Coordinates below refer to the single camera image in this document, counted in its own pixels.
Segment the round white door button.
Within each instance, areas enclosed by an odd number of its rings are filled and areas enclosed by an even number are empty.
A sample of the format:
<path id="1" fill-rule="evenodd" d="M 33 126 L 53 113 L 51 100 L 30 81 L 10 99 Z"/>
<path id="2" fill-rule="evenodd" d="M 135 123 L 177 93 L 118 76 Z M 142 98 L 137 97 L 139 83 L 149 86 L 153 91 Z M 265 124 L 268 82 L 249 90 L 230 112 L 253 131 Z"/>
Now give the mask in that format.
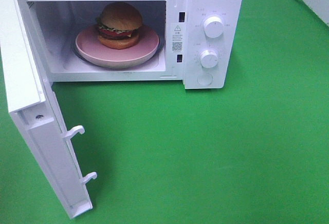
<path id="1" fill-rule="evenodd" d="M 208 86 L 213 82 L 213 76 L 209 73 L 202 74 L 197 77 L 199 85 Z"/>

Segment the burger with lettuce and tomato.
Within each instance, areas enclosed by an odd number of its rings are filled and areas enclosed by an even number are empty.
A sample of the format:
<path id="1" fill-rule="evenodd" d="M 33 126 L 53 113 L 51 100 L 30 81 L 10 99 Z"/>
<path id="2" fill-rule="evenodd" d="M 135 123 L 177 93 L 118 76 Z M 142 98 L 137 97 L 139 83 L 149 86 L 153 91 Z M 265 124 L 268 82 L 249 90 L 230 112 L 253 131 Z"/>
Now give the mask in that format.
<path id="1" fill-rule="evenodd" d="M 125 2 L 110 3 L 96 19 L 96 31 L 101 44 L 112 49 L 126 49 L 138 43 L 142 16 Z"/>

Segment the pink round plate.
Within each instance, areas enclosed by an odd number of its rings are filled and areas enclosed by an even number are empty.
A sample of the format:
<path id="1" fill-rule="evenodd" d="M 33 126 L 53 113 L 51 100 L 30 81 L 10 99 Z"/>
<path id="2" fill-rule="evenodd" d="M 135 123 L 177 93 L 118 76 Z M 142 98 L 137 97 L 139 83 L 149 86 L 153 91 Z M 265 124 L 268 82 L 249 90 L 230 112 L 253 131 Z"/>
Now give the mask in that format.
<path id="1" fill-rule="evenodd" d="M 142 26 L 137 44 L 126 49 L 112 49 L 101 44 L 94 26 L 82 30 L 75 40 L 82 58 L 98 66 L 117 69 L 135 67 L 148 61 L 156 53 L 159 43 L 159 36 L 149 26 Z"/>

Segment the lower white round knob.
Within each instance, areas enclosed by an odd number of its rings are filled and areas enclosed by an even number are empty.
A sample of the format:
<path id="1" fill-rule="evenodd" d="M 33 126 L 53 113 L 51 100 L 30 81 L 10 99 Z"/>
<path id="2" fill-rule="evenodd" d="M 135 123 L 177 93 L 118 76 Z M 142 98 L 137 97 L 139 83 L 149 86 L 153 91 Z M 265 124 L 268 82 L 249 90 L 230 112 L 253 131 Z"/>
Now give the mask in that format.
<path id="1" fill-rule="evenodd" d="M 200 63 L 203 68 L 213 68 L 218 65 L 218 52 L 213 49 L 204 50 L 200 54 Z"/>

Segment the white round knob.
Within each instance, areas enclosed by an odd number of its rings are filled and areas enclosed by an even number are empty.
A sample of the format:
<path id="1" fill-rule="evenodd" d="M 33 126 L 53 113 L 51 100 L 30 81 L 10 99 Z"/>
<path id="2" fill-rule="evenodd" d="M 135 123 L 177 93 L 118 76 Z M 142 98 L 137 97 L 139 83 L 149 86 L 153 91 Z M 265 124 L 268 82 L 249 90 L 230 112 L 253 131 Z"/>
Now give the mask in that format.
<path id="1" fill-rule="evenodd" d="M 218 65 L 218 52 L 213 49 L 204 50 L 200 54 L 200 63 L 203 68 L 213 68 Z"/>
<path id="2" fill-rule="evenodd" d="M 217 38 L 224 32 L 224 22 L 218 15 L 206 18 L 203 22 L 205 35 L 209 38 Z"/>

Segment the white microwave oven body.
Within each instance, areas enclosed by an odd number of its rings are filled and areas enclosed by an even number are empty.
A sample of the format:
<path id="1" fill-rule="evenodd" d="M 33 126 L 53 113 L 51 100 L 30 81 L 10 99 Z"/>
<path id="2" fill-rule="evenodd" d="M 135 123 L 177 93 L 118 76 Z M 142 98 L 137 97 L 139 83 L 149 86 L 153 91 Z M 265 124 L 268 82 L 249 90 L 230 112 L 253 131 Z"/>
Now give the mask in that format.
<path id="1" fill-rule="evenodd" d="M 187 89 L 224 86 L 242 0 L 26 0 L 24 24 L 36 43 L 38 64 L 50 82 L 181 80 Z M 82 61 L 71 51 L 77 34 L 94 25 L 103 8 L 127 2 L 137 8 L 143 22 L 164 38 L 164 61 L 130 68 L 105 68 Z M 224 32 L 217 38 L 205 35 L 203 22 L 218 15 Z M 200 54 L 218 52 L 218 65 L 203 68 Z M 209 73 L 213 82 L 199 85 L 197 77 Z"/>

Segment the upper white round knob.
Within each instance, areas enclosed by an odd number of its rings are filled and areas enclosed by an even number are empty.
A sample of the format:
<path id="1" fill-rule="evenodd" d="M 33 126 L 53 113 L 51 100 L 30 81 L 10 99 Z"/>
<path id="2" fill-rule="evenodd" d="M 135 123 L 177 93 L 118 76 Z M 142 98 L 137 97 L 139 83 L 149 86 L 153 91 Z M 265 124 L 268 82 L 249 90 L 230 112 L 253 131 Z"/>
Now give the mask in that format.
<path id="1" fill-rule="evenodd" d="M 224 32 L 224 22 L 218 15 L 206 18 L 203 22 L 205 35 L 209 38 L 217 38 Z"/>

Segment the glass microwave turntable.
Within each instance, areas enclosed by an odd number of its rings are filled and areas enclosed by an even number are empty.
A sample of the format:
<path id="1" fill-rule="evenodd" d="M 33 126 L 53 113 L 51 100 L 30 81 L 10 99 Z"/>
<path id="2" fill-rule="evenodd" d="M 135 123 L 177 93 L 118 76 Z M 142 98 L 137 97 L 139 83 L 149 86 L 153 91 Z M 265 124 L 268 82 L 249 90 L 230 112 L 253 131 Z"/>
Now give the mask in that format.
<path id="1" fill-rule="evenodd" d="M 148 62 L 152 62 L 152 67 L 156 67 L 160 62 L 164 61 L 162 57 L 159 56 L 160 54 L 162 54 L 163 51 L 165 51 L 165 42 L 163 40 L 164 38 L 159 39 L 159 45 L 155 54 L 148 60 Z M 89 61 L 81 53 L 79 53 L 75 41 L 72 41 L 70 48 L 71 51 L 76 55 L 76 57 L 80 58 L 82 61 L 89 63 Z"/>

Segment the green table cloth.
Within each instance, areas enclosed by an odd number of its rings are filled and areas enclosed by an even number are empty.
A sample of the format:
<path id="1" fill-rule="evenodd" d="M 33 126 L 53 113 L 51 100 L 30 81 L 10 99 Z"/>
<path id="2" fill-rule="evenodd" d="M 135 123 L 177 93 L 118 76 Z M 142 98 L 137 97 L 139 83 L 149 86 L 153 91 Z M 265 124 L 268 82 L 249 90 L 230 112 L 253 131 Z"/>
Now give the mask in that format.
<path id="1" fill-rule="evenodd" d="M 328 27 L 243 0 L 222 89 L 54 83 L 93 209 L 70 219 L 1 89 L 1 223 L 328 223 Z"/>

